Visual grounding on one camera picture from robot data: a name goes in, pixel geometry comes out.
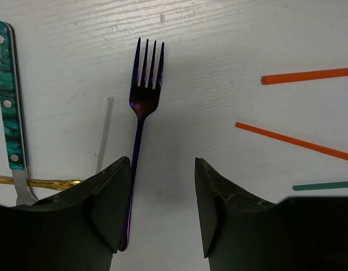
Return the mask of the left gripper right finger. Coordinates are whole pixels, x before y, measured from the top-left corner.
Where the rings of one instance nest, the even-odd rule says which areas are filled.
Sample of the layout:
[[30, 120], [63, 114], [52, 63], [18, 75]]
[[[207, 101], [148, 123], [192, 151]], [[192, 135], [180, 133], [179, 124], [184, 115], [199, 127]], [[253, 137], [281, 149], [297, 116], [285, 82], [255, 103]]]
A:
[[204, 257], [211, 270], [348, 270], [348, 196], [264, 200], [195, 160]]

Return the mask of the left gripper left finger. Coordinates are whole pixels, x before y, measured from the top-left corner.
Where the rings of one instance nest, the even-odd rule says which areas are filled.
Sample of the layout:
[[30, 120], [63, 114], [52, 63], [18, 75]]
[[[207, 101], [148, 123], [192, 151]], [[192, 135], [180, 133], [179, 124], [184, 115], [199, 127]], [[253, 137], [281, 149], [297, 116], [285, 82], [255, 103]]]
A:
[[122, 157], [32, 206], [0, 205], [0, 270], [109, 270], [130, 175], [130, 160]]

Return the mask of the gold fork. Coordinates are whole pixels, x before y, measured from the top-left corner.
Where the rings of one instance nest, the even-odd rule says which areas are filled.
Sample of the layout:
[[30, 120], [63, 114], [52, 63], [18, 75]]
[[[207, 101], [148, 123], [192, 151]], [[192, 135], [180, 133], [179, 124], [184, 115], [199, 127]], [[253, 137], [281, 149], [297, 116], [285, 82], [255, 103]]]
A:
[[[13, 185], [12, 177], [0, 176], [0, 183]], [[82, 183], [82, 180], [26, 180], [28, 186], [63, 191]]]

